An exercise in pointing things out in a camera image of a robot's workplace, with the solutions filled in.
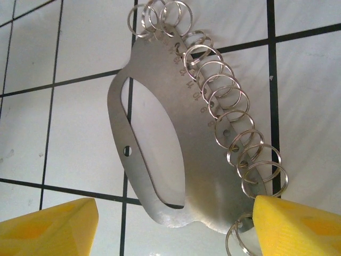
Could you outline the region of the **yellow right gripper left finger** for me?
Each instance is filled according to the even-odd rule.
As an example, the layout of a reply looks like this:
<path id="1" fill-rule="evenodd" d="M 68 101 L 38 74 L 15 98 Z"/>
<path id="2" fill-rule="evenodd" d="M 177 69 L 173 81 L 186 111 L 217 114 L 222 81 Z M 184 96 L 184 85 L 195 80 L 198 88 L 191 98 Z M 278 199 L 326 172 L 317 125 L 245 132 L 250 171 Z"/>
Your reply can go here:
<path id="1" fill-rule="evenodd" d="M 98 221 L 81 198 L 0 222 L 0 256 L 90 256 Z"/>

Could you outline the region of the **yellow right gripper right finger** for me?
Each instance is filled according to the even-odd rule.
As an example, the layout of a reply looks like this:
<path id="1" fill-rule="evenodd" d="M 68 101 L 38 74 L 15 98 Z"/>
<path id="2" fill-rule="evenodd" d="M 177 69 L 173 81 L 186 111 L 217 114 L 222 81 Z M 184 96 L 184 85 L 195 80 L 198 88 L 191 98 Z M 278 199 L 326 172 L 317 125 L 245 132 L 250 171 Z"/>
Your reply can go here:
<path id="1" fill-rule="evenodd" d="M 263 256 L 341 256 L 341 215 L 257 196 L 253 222 Z"/>

